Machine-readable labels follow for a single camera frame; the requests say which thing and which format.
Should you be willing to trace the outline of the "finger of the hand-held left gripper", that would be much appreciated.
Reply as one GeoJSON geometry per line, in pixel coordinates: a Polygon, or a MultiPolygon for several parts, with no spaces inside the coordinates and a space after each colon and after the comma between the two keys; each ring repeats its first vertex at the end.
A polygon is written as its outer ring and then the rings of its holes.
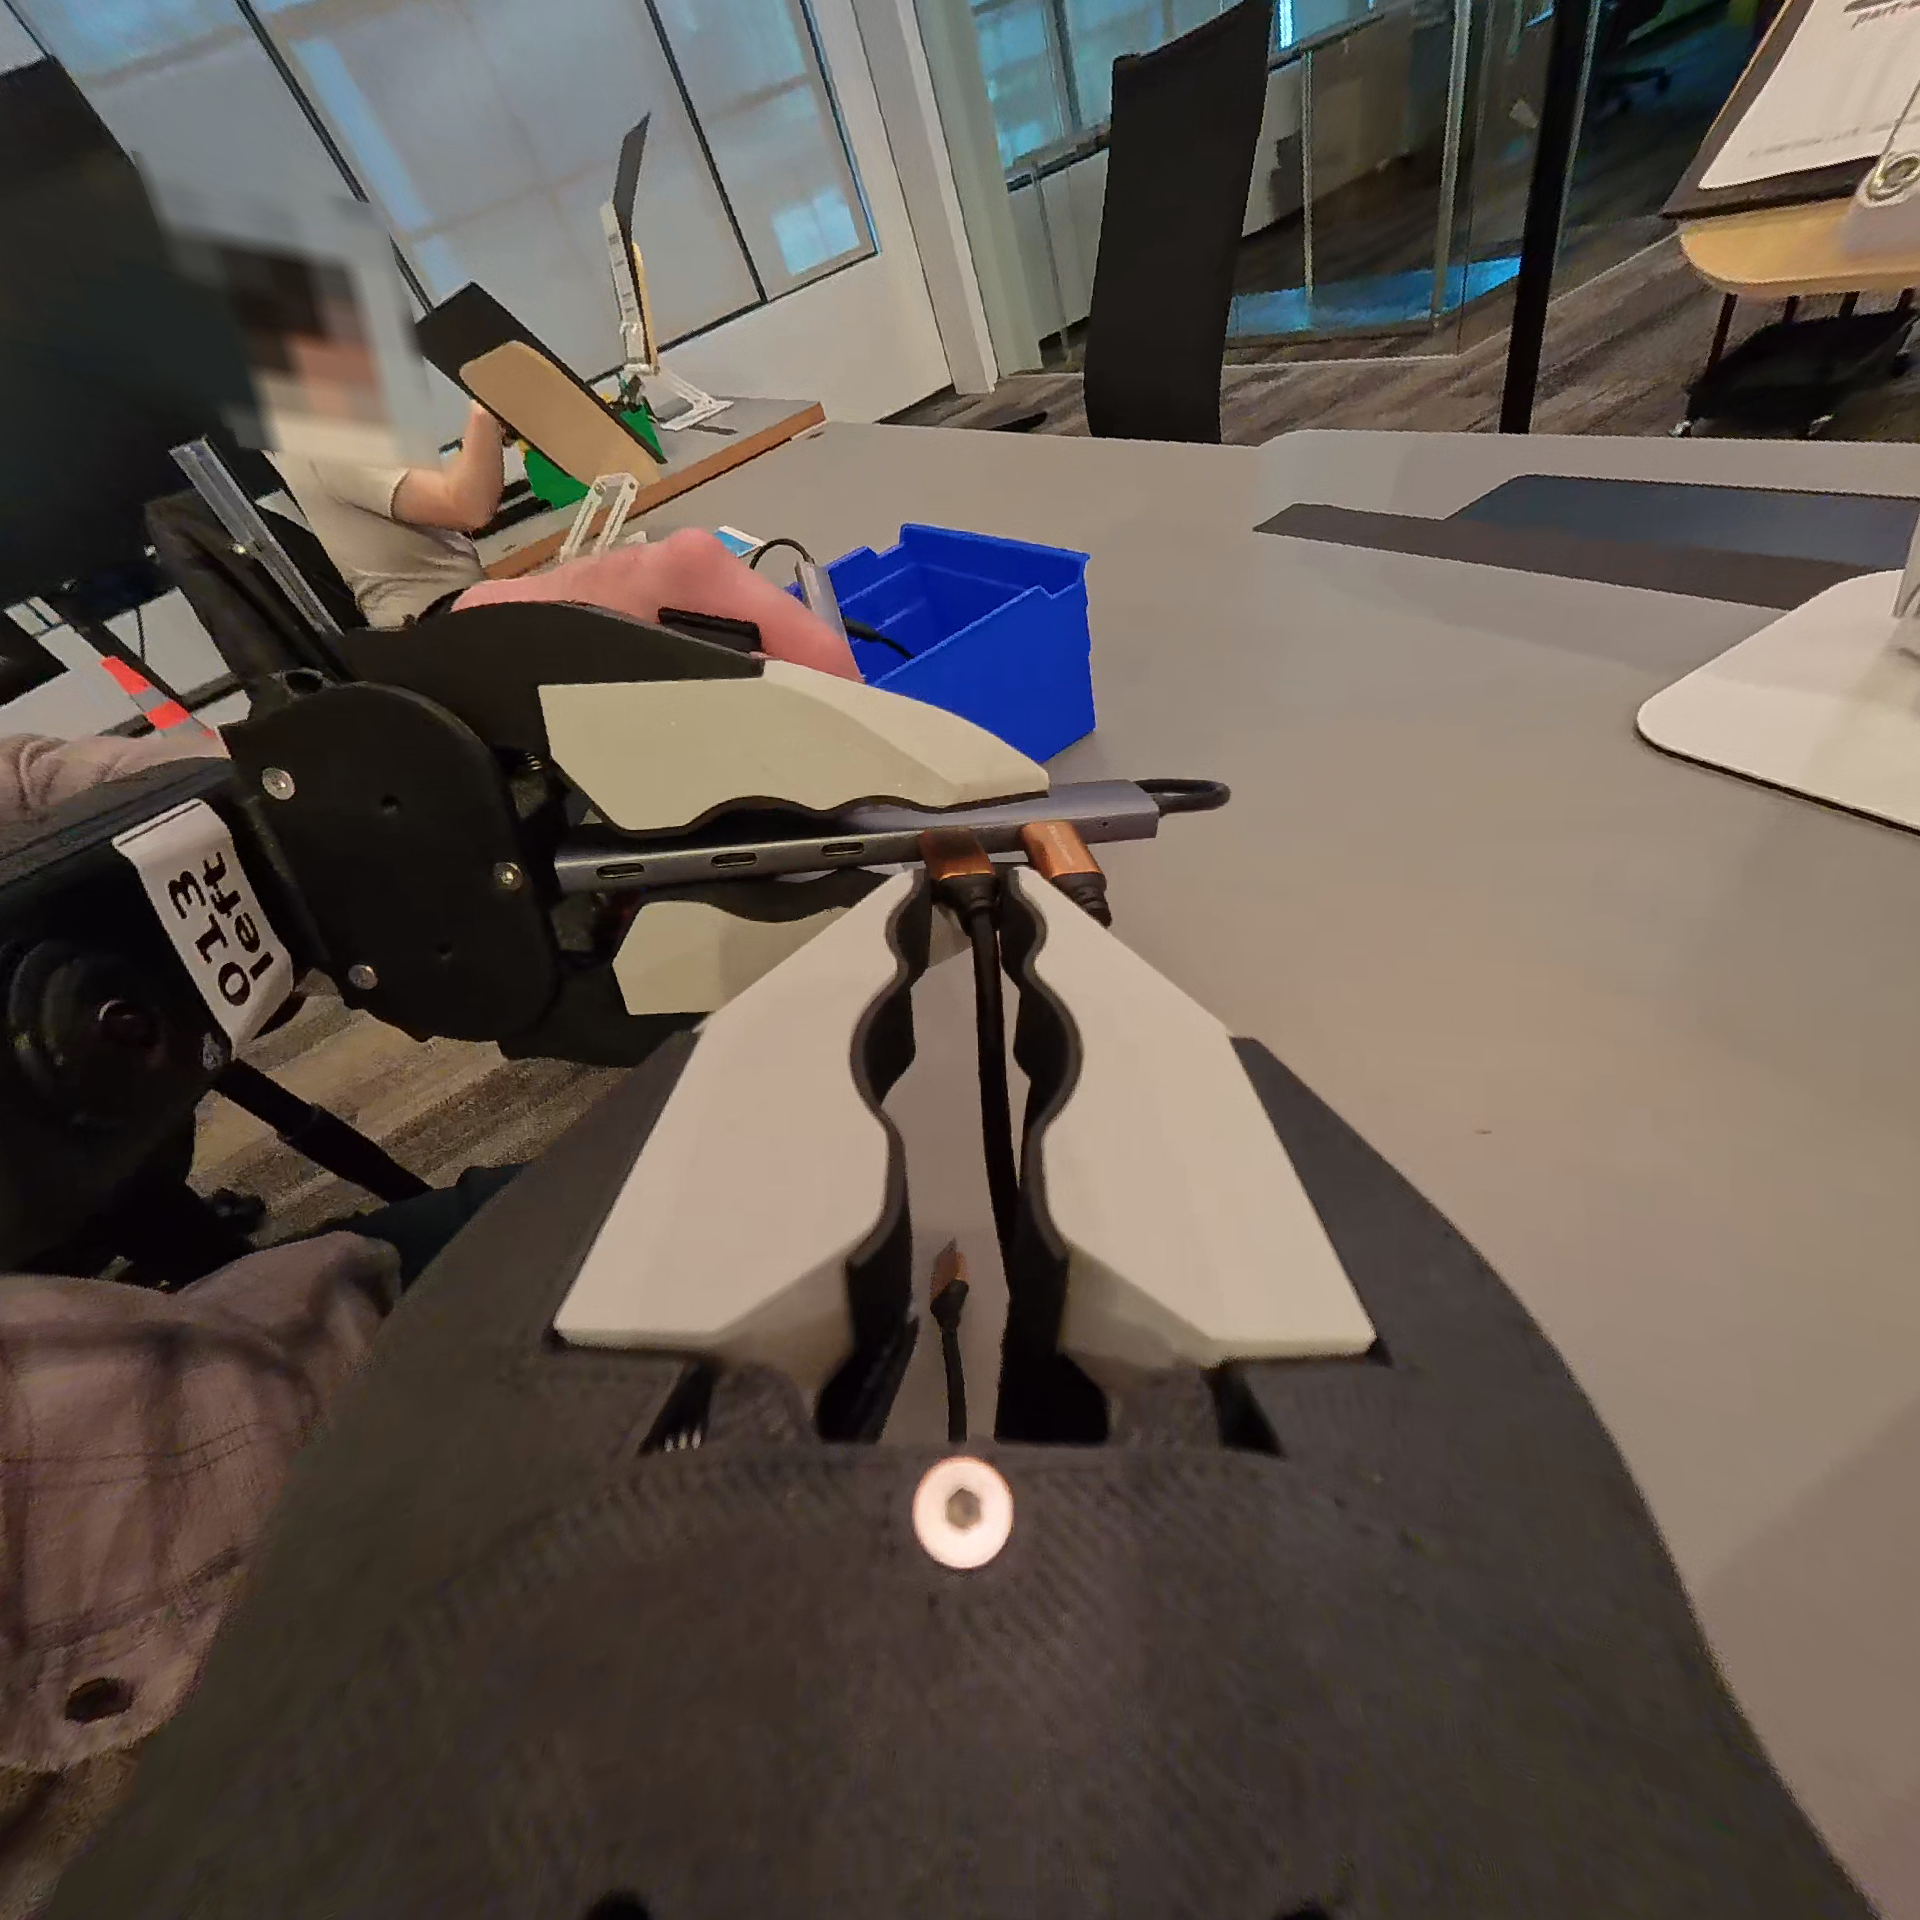
{"type": "Polygon", "coordinates": [[[792,663],[747,680],[541,685],[547,754],[612,828],[722,811],[961,810],[1049,794],[1049,773],[962,715],[792,663]]]}
{"type": "Polygon", "coordinates": [[[853,1011],[896,972],[887,937],[901,871],[714,880],[643,897],[612,976],[632,1017],[853,1011]]]}

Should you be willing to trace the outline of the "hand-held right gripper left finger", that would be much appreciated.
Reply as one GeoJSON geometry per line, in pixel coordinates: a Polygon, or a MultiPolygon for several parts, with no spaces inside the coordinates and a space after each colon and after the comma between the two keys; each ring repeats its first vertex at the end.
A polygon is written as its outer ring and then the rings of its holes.
{"type": "Polygon", "coordinates": [[[927,880],[898,874],[711,1016],[563,1299],[579,1352],[763,1367],[880,1436],[920,1338],[905,1145],[927,880]]]}

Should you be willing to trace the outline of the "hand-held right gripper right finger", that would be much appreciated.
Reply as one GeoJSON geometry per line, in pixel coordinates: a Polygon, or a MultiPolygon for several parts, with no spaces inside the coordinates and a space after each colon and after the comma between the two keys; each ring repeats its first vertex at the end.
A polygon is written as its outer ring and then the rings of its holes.
{"type": "Polygon", "coordinates": [[[1103,1440],[1111,1378],[1364,1357],[1376,1325],[1228,1027],[1031,871],[999,956],[1027,1107],[997,1437],[1103,1440]]]}

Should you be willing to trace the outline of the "dark grey usb hub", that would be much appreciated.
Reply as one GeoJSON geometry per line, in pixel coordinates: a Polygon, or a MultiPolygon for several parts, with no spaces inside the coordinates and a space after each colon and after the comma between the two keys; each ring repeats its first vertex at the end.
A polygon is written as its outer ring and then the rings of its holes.
{"type": "Polygon", "coordinates": [[[586,829],[554,856],[565,897],[669,891],[714,880],[781,880],[898,867],[921,857],[929,833],[970,833],[987,852],[1021,849],[1028,826],[1066,823],[1093,843],[1145,841],[1165,816],[1212,810],[1220,786],[1193,779],[1073,781],[1028,801],[971,808],[860,804],[827,821],[785,815],[733,815],[681,840],[641,840],[586,829]]]}

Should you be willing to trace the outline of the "blue plastic bin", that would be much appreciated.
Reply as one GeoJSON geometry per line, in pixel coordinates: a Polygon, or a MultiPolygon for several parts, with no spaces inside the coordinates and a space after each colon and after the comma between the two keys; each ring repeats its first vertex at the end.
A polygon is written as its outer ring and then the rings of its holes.
{"type": "Polygon", "coordinates": [[[868,685],[959,714],[1033,761],[1093,733],[1087,554],[905,523],[826,573],[868,685]]]}

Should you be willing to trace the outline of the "person's left forearm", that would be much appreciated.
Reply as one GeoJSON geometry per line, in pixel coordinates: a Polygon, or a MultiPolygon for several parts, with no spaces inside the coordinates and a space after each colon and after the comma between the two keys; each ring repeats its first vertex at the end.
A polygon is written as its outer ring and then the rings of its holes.
{"type": "Polygon", "coordinates": [[[159,769],[189,767],[208,791],[226,791],[234,769],[226,745],[211,731],[188,728],[146,737],[36,737],[2,738],[2,856],[36,840],[97,788],[139,781],[159,769]]]}

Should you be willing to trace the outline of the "person's left hand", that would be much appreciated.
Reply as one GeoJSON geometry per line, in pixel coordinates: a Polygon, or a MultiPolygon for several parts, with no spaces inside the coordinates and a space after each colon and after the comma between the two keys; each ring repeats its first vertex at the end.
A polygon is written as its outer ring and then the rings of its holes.
{"type": "Polygon", "coordinates": [[[762,578],[706,530],[676,530],[656,541],[612,547],[507,581],[482,581],[452,611],[571,604],[659,623],[666,608],[754,625],[759,650],[776,661],[860,682],[849,637],[792,592],[762,578]]]}

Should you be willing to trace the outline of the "wooden background desk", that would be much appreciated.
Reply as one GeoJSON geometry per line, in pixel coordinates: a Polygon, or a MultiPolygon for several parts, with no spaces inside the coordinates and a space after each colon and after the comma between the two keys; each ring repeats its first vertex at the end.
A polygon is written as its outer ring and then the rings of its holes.
{"type": "MultiPolygon", "coordinates": [[[[620,528],[624,539],[648,535],[651,515],[683,495],[759,459],[827,420],[819,401],[737,397],[725,413],[664,435],[668,459],[641,483],[633,509],[620,528]]],[[[549,509],[504,521],[476,539],[485,573],[493,581],[522,578],[552,565],[569,538],[576,509],[549,509]]]]}

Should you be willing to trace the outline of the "black and wood board stand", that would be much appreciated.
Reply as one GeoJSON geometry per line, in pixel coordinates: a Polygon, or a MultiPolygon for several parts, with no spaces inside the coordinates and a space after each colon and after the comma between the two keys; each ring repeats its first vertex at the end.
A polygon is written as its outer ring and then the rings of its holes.
{"type": "Polygon", "coordinates": [[[515,581],[586,556],[643,545],[637,508],[666,455],[636,435],[507,306],[468,283],[416,322],[424,360],[516,439],[586,483],[563,535],[524,547],[489,578],[515,581]]]}

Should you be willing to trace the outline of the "black board on white stand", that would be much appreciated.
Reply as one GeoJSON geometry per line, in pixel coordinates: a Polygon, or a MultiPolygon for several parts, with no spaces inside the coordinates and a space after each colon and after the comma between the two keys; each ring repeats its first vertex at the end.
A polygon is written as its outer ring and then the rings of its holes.
{"type": "Polygon", "coordinates": [[[608,271],[616,292],[617,337],[623,349],[617,391],[623,404],[645,402],[656,425],[664,429],[730,437],[733,427],[721,425],[719,418],[731,402],[691,386],[681,375],[666,368],[656,337],[656,317],[636,233],[641,167],[649,125],[651,115],[645,115],[623,138],[611,199],[607,199],[599,209],[608,242],[608,271]]]}

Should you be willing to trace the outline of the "tall black mesh chair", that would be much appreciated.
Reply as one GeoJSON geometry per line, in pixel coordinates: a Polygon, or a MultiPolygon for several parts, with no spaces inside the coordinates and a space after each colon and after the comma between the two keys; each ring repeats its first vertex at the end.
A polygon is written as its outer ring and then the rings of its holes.
{"type": "Polygon", "coordinates": [[[1271,36],[1274,7],[1245,2],[1113,61],[1084,365],[1095,439],[1220,444],[1271,36]]]}

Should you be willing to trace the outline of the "instruction sheet on stand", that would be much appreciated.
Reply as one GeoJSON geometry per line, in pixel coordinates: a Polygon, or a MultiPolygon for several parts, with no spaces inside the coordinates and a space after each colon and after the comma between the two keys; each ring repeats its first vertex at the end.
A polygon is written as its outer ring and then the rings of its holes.
{"type": "MultiPolygon", "coordinates": [[[[1664,217],[1722,306],[1915,296],[1919,88],[1879,157],[1700,193],[1712,123],[1664,217]]],[[[1708,661],[1639,712],[1658,753],[1800,801],[1919,828],[1919,539],[1708,661]]]]}

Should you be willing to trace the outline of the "black tripod pole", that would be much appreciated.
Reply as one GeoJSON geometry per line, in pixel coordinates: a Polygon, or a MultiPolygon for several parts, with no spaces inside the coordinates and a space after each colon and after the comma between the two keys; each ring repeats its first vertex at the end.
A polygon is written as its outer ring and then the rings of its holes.
{"type": "Polygon", "coordinates": [[[1552,7],[1545,96],[1528,186],[1520,273],[1514,289],[1497,417],[1497,429],[1506,437],[1525,437],[1532,429],[1597,11],[1597,2],[1556,2],[1552,7]]]}

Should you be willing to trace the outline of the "printed instruction sheet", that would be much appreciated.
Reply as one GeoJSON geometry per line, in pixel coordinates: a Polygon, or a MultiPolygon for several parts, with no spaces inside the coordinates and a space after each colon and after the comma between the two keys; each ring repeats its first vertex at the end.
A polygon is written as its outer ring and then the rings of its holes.
{"type": "Polygon", "coordinates": [[[1915,2],[1783,4],[1711,135],[1696,187],[1748,187],[1879,157],[1915,88],[1915,2]]]}

